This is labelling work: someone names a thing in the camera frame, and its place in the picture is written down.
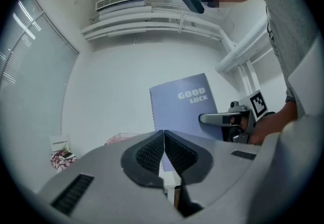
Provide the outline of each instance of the gray shirt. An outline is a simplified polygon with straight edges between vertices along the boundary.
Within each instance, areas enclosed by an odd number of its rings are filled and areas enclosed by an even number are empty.
[[[298,117],[304,109],[288,82],[288,77],[303,60],[319,31],[303,0],[264,0],[267,5],[270,42],[287,85],[286,101],[295,101]]]

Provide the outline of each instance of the person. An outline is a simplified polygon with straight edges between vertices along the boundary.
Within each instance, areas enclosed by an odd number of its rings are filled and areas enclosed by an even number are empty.
[[[202,0],[207,4],[245,2],[247,0]],[[264,0],[268,18],[269,40],[277,56],[287,85],[284,107],[277,113],[258,121],[250,136],[250,144],[261,144],[268,134],[281,132],[291,121],[304,115],[304,110],[288,77],[310,49],[319,33],[318,28],[303,0]],[[248,120],[242,118],[241,128],[246,129]]]

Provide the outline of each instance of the sticker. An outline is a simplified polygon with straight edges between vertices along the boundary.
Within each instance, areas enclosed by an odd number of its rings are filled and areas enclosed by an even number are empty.
[[[258,92],[256,95],[252,96],[250,98],[250,101],[257,119],[267,111],[267,107],[265,105],[261,92]]]

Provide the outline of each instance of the gray surface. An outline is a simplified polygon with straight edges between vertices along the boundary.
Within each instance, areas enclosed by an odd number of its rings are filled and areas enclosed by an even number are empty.
[[[128,147],[150,137],[132,139],[97,148],[52,178],[40,196],[51,203],[79,173],[95,179],[82,196],[71,217],[87,223],[169,223],[183,217],[163,194],[163,189],[143,188],[122,170],[120,158]]]
[[[211,223],[216,221],[219,223],[247,223],[250,201],[254,196],[256,187],[258,187],[269,169],[277,140],[278,133],[269,135],[260,148],[256,158],[245,169],[244,173],[235,180],[235,183],[232,186],[228,185],[229,189],[224,191],[223,194],[220,194],[217,201],[214,201],[213,204],[207,206],[204,210],[196,213],[192,217],[185,219],[183,223]],[[244,144],[234,145],[241,147],[248,146]],[[225,172],[228,171],[228,169],[223,168],[222,171]],[[216,173],[211,173],[210,175],[214,177],[208,176],[210,180],[205,180],[205,183],[212,183],[214,178],[218,178]],[[214,189],[217,189],[216,184],[209,187],[207,184],[205,186],[200,186],[200,192],[205,194],[205,196],[207,196],[208,193],[214,193]],[[197,187],[189,187],[188,192],[191,198],[199,196],[197,194]]]
[[[81,223],[79,220],[71,219],[65,214],[57,211],[49,205],[43,198],[33,193],[30,189],[17,185],[21,194],[25,197],[26,201],[32,206],[35,211],[42,216],[48,223],[54,224],[77,224]]]
[[[253,163],[253,160],[231,155],[234,150],[253,154],[260,150],[260,146],[212,141],[178,131],[173,133],[205,148],[213,155],[214,165],[207,177],[201,183],[187,185],[191,201],[202,207],[209,206],[225,194]]]
[[[207,149],[214,160],[211,171],[201,183],[187,186],[191,201],[204,207],[188,218],[183,218],[173,208],[162,189],[137,186],[121,169],[123,151],[154,132],[93,150],[50,180],[40,196],[52,202],[83,172],[95,179],[72,212],[74,220],[87,223],[258,223],[291,203],[308,181],[323,149],[320,128],[323,121],[323,117],[303,117],[287,125],[283,133],[268,135],[261,147],[212,141],[174,131]],[[231,155],[234,150],[257,156],[254,160],[239,158]]]

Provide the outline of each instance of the white wall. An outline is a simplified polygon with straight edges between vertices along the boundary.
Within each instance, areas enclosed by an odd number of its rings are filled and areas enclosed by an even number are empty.
[[[248,0],[232,6],[226,18],[233,23],[231,30],[224,29],[228,37],[238,43],[266,14],[263,0]]]
[[[45,13],[79,52],[90,52],[92,46],[87,42],[80,29],[89,25],[88,18],[94,14],[92,0],[37,0]]]
[[[239,94],[214,70],[219,59],[215,49],[180,40],[94,52],[69,83],[74,100],[64,104],[63,132],[74,153],[84,155],[119,132],[153,131],[149,88],[168,81],[204,72],[218,111],[227,111]]]
[[[274,52],[271,51],[253,66],[269,111],[280,111],[285,105],[287,87]]]

